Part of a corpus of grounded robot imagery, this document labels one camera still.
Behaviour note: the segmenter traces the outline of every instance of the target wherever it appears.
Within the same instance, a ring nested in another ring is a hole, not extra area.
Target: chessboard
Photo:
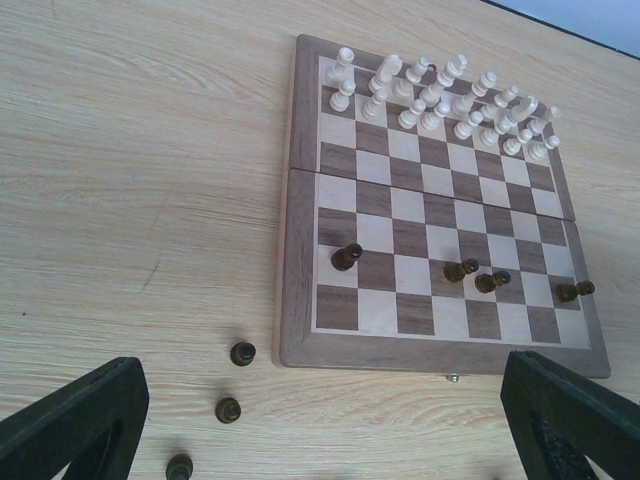
[[[385,114],[362,115],[383,57],[353,49],[356,89],[344,112],[325,72],[342,45],[298,37],[283,176],[276,360],[291,367],[501,374],[512,350],[534,350],[587,376],[610,374],[593,296],[561,302],[556,287],[587,280],[558,149],[534,159],[453,134],[453,112],[434,130],[398,125],[413,97],[391,96]],[[405,64],[399,76],[410,65]],[[471,88],[456,79],[442,97]],[[473,109],[499,93],[489,90]],[[532,118],[546,107],[539,105]],[[542,142],[553,135],[547,124]],[[358,243],[339,271],[331,258]],[[459,282],[444,270],[473,258]],[[490,293],[478,275],[506,271]]]

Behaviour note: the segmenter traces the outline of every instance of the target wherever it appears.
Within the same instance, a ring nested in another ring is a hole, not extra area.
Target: chessboard border
[[[318,173],[287,173],[281,297],[278,298],[279,362],[287,367],[502,374],[513,350],[535,350],[588,377],[611,374],[593,297],[583,297],[591,349],[529,347],[463,341],[339,335],[312,331],[315,192]],[[577,278],[588,278],[575,224],[565,221]]]
[[[400,370],[458,374],[502,374],[508,354],[520,345],[487,345],[442,340],[363,337],[311,331],[314,255],[315,188],[318,141],[319,57],[335,57],[340,45],[309,35],[296,40],[290,69],[291,83],[280,217],[276,278],[276,327],[273,359],[288,367]],[[375,70],[382,56],[353,49],[358,65]],[[468,89],[457,80],[454,87]],[[498,93],[490,90],[486,98]],[[535,112],[540,115],[540,107]],[[553,134],[550,124],[549,135]],[[576,276],[588,278],[574,220],[566,178],[556,150],[550,152],[556,187],[565,213],[567,239]],[[591,350],[536,347],[541,354],[582,375],[611,373],[593,297],[583,297]]]
[[[299,35],[296,40],[294,52],[295,67],[292,72],[292,102],[290,114],[290,137],[288,145],[288,156],[285,161],[285,168],[297,168],[308,172],[317,172],[318,162],[318,75],[320,69],[320,57],[335,58],[342,45],[323,40],[311,35]],[[375,71],[384,60],[381,55],[365,52],[357,48],[349,47],[353,50],[358,67]],[[410,68],[411,65],[403,62],[400,75]],[[458,78],[451,88],[446,90],[456,94],[464,94],[471,88],[471,82]],[[490,103],[499,90],[489,89],[484,97],[478,98],[478,102]],[[518,96],[512,101],[512,105],[521,100]],[[538,108],[533,113],[534,116],[541,116],[547,107],[540,102]],[[548,123],[545,126],[544,135],[553,135],[553,126]],[[556,190],[562,207],[562,219],[575,221],[575,212],[571,204],[567,179],[560,160],[558,149],[549,151],[549,162],[556,182]]]

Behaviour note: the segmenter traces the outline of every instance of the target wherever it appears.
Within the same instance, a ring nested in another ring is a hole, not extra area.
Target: wooden table
[[[8,0],[0,6],[0,418],[142,360],[131,478],[522,478],[500,377],[271,362],[295,36],[470,59],[555,122],[613,374],[640,399],[640,64],[480,2]],[[228,360],[237,338],[258,357]],[[213,415],[233,394],[239,422]]]

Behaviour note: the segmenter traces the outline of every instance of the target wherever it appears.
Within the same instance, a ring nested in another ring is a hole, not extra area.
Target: white pawn
[[[413,94],[413,86],[420,83],[422,76],[429,68],[429,59],[420,57],[411,68],[407,68],[405,77],[393,84],[393,94],[396,97],[407,98]]]
[[[456,115],[468,113],[473,107],[474,100],[478,97],[484,97],[490,88],[495,87],[497,81],[498,76],[493,72],[485,72],[480,75],[480,78],[471,85],[471,91],[463,97],[458,97],[453,102],[453,105],[451,105],[453,113]]]
[[[347,78],[349,74],[349,66],[353,62],[353,51],[350,48],[342,47],[338,51],[338,58],[333,67],[327,69],[327,83],[338,86]]]
[[[386,88],[393,80],[393,76],[397,75],[401,68],[402,60],[398,55],[386,57],[378,67],[376,74],[369,80],[371,93],[375,94],[378,90]]]
[[[398,115],[398,124],[407,130],[413,128],[418,123],[418,118],[422,115],[422,112],[427,108],[427,104],[419,98],[416,98],[411,107]]]
[[[544,160],[547,150],[553,150],[560,145],[560,139],[556,135],[551,135],[544,140],[544,143],[532,143],[527,148],[529,156],[534,160]]]
[[[466,140],[473,133],[473,129],[480,125],[481,121],[482,114],[480,112],[471,112],[467,118],[458,122],[456,126],[453,127],[453,133],[455,133],[456,137],[460,140]]]
[[[433,109],[433,112],[424,113],[420,117],[420,125],[425,130],[435,130],[440,125],[440,122],[451,111],[451,105],[449,102],[441,101]]]
[[[544,130],[545,125],[560,118],[560,115],[560,109],[555,105],[551,105],[547,111],[544,112],[542,118],[534,118],[527,124],[527,128],[531,130],[531,133],[534,135],[540,135],[542,130]]]
[[[349,108],[349,97],[353,95],[353,92],[356,90],[356,84],[350,78],[347,78],[340,85],[340,89],[331,95],[329,99],[329,105],[336,112],[344,112],[347,108]]]
[[[485,105],[480,109],[480,113],[482,113],[485,121],[493,120],[501,108],[507,108],[509,102],[518,96],[519,91],[520,89],[518,87],[511,85],[493,97],[493,103]]]
[[[425,101],[427,107],[433,107],[438,103],[444,89],[453,85],[453,81],[462,75],[467,63],[467,57],[464,55],[457,55],[447,62],[444,70],[436,75],[436,81],[420,92],[420,98]]]
[[[507,155],[511,155],[513,157],[520,151],[520,148],[522,148],[529,140],[531,140],[532,137],[533,134],[531,133],[531,130],[525,128],[518,132],[517,137],[510,138],[506,142],[504,142],[502,148]]]
[[[373,120],[382,112],[384,103],[387,101],[387,91],[378,90],[376,94],[369,98],[362,106],[362,116],[367,120]]]

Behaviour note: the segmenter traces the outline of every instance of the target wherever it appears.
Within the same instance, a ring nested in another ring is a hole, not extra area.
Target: chess piece
[[[256,356],[256,347],[249,342],[238,342],[231,348],[231,361],[239,367],[246,367]]]
[[[425,130],[435,130],[440,125],[440,122],[447,114],[451,111],[451,105],[449,102],[445,102],[442,100],[436,108],[433,109],[433,112],[423,113],[420,117],[420,125]]]
[[[189,480],[193,475],[193,462],[189,455],[181,453],[169,460],[165,475],[167,480]]]
[[[499,270],[493,275],[483,273],[482,275],[478,275],[476,277],[476,288],[479,292],[490,293],[493,292],[497,287],[506,285],[510,281],[511,275],[509,274],[509,272],[506,272],[504,270]]]
[[[444,267],[444,276],[450,282],[459,282],[465,276],[477,272],[480,264],[475,258],[468,258],[462,263],[448,263]]]
[[[480,113],[482,113],[484,120],[487,122],[489,120],[493,120],[501,108],[504,109],[509,106],[509,102],[516,98],[519,91],[520,89],[517,86],[511,85],[493,97],[493,103],[484,105],[480,109]]]
[[[529,156],[537,161],[544,160],[547,150],[553,150],[560,145],[560,139],[556,135],[551,135],[549,138],[544,139],[544,143],[531,143],[527,148]]]
[[[375,94],[378,90],[386,89],[387,85],[391,83],[394,75],[397,75],[402,68],[402,60],[398,55],[389,55],[386,57],[376,74],[371,80],[369,80],[369,90]]]
[[[531,130],[531,133],[534,136],[540,135],[542,133],[542,130],[544,130],[545,125],[553,120],[560,118],[560,115],[560,109],[555,105],[551,105],[547,109],[547,111],[544,112],[542,118],[534,118],[533,120],[529,121],[529,123],[527,123],[527,128]]]
[[[487,147],[491,147],[498,143],[500,135],[504,135],[518,122],[525,120],[529,115],[538,108],[538,99],[533,95],[520,100],[520,103],[508,112],[503,113],[500,118],[494,122],[493,128],[486,128],[480,134],[480,141]]]
[[[242,409],[235,398],[223,398],[216,404],[216,418],[221,423],[233,423],[240,418]]]
[[[336,112],[344,112],[349,108],[349,98],[356,91],[356,84],[350,78],[347,78],[340,84],[340,89],[331,95],[329,105]]]
[[[420,57],[411,68],[405,72],[405,77],[393,84],[393,94],[396,97],[408,98],[413,94],[413,86],[420,83],[422,76],[429,68],[429,59]]]
[[[471,91],[462,97],[458,97],[451,105],[451,111],[456,115],[469,113],[473,102],[478,97],[484,97],[490,88],[495,87],[498,76],[493,72],[485,72],[480,78],[471,84]]]
[[[480,125],[482,121],[482,114],[480,112],[471,112],[471,114],[467,115],[467,118],[458,122],[455,127],[453,127],[453,133],[460,140],[466,140],[473,133],[473,129]]]
[[[419,98],[416,98],[411,104],[411,107],[400,112],[400,115],[398,115],[398,124],[407,130],[415,127],[418,118],[420,118],[425,108],[427,108],[427,104]]]
[[[331,255],[331,265],[341,272],[349,270],[362,256],[362,247],[357,243],[351,243],[345,248],[337,250]]]
[[[575,285],[560,284],[556,287],[556,295],[561,302],[572,302],[578,298],[578,295],[591,295],[595,291],[596,286],[589,280],[578,282]]]
[[[454,80],[462,75],[467,68],[467,63],[467,57],[464,55],[457,55],[447,62],[444,70],[436,75],[436,81],[420,92],[420,98],[424,100],[427,107],[433,107],[438,103],[444,89],[453,85]]]
[[[531,130],[525,128],[518,132],[517,137],[510,138],[506,142],[504,142],[504,145],[502,145],[502,149],[504,150],[504,153],[513,157],[520,151],[520,148],[522,148],[523,145],[531,140],[532,137],[533,134],[531,133]]]
[[[378,90],[373,97],[364,102],[362,116],[367,120],[373,120],[382,113],[386,101],[387,91],[385,89]]]
[[[338,86],[347,79],[349,66],[353,62],[353,51],[350,48],[342,47],[338,51],[338,58],[333,67],[327,69],[326,79],[330,85]]]

